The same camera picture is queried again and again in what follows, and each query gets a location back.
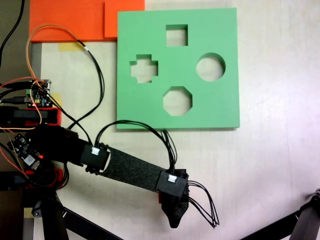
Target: white table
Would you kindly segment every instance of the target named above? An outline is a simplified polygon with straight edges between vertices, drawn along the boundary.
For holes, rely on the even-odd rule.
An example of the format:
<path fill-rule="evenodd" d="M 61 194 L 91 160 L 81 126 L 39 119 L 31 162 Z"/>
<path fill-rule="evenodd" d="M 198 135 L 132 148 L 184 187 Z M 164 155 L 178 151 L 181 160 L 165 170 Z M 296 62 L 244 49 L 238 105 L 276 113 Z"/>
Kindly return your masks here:
<path fill-rule="evenodd" d="M 158 195 L 68 164 L 58 191 L 64 206 L 125 240 L 238 240 L 296 211 L 320 187 L 320 1 L 146 0 L 146 10 L 229 8 L 238 14 L 240 122 L 236 130 L 174 130 L 177 168 L 210 191 L 215 230 L 191 205 L 171 229 Z M 101 107 L 81 124 L 91 138 L 116 120 L 117 44 L 87 44 L 106 84 Z M 82 51 L 42 45 L 41 78 L 51 79 L 64 109 L 77 118 L 98 101 L 98 76 Z M 63 126 L 70 121 L 64 117 Z M 75 127 L 81 138 L 83 132 Z M 101 141 L 167 168 L 163 144 L 149 132 L 108 129 Z M 190 195 L 208 207 L 205 194 Z M 34 239 L 43 239 L 41 219 Z M 72 235 L 70 239 L 80 239 Z"/>

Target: green foam board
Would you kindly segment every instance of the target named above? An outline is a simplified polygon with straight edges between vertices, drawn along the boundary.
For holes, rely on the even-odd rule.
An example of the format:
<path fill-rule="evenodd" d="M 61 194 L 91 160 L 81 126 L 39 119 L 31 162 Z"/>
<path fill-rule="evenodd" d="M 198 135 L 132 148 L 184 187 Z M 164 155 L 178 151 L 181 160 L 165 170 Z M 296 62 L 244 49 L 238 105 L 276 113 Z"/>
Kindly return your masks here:
<path fill-rule="evenodd" d="M 186 45 L 167 46 L 170 28 L 187 29 Z M 117 44 L 117 120 L 156 129 L 240 126 L 236 8 L 119 12 Z M 131 65 L 145 56 L 157 63 L 158 74 L 151 82 L 138 83 Z M 198 75 L 196 66 L 205 56 L 223 62 L 220 79 L 205 81 Z M 163 98 L 179 88 L 191 95 L 192 108 L 172 116 Z"/>

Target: black metal leg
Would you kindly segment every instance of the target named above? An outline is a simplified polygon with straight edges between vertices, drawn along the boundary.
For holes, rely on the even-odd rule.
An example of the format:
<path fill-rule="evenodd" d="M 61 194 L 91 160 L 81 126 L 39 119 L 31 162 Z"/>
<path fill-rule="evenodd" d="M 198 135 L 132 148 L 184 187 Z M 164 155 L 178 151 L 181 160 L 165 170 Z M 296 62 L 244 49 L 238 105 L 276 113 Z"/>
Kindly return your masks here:
<path fill-rule="evenodd" d="M 289 236 L 298 221 L 299 211 L 276 221 L 242 240 L 281 240 Z"/>
<path fill-rule="evenodd" d="M 123 240 L 68 208 L 64 208 L 64 211 L 66 228 L 87 240 Z"/>
<path fill-rule="evenodd" d="M 41 214 L 45 240 L 69 240 L 61 206 L 47 199 L 42 202 Z"/>
<path fill-rule="evenodd" d="M 304 209 L 291 234 L 290 240 L 316 240 L 320 227 L 320 214 L 317 206 L 311 204 Z"/>

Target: cross-shaped hole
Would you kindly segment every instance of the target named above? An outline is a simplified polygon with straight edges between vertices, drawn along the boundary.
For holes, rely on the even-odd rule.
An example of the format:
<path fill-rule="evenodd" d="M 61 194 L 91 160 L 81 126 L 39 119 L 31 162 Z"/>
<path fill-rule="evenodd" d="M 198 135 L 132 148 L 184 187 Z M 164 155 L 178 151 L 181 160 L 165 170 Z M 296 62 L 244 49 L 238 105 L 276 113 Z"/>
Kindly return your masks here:
<path fill-rule="evenodd" d="M 130 65 L 131 77 L 135 77 L 138 84 L 151 83 L 152 78 L 158 76 L 158 61 L 153 61 L 151 54 L 137 55 Z"/>

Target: orange foam sheet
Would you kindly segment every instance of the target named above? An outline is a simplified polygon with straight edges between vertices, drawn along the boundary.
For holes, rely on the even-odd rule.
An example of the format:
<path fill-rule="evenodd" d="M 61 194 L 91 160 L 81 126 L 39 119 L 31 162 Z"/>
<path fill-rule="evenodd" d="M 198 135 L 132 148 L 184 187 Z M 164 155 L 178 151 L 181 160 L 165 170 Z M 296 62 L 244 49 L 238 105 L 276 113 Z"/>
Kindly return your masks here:
<path fill-rule="evenodd" d="M 118 12 L 144 11 L 145 0 L 105 0 L 104 37 L 116 41 L 118 37 Z"/>
<path fill-rule="evenodd" d="M 62 25 L 83 42 L 116 41 L 118 12 L 143 11 L 145 0 L 30 0 L 29 33 L 44 24 Z M 37 32 L 33 43 L 74 42 L 57 28 Z"/>

